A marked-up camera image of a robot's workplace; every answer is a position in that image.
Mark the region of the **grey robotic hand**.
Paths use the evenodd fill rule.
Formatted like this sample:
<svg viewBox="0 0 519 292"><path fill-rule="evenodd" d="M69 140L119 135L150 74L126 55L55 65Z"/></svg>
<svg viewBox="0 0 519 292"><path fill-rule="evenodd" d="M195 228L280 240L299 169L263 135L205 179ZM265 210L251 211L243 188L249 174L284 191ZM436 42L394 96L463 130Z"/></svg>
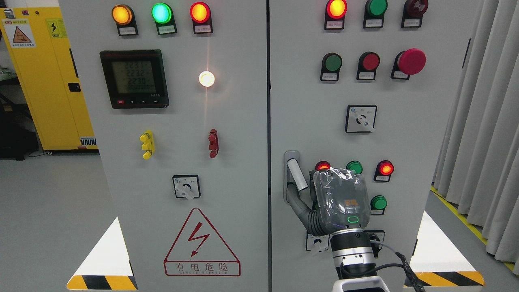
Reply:
<svg viewBox="0 0 519 292"><path fill-rule="evenodd" d="M308 233L324 236L367 226L371 209L362 174L332 167L315 172L313 184L318 210L311 210L301 200L295 185L287 186L287 201Z"/></svg>

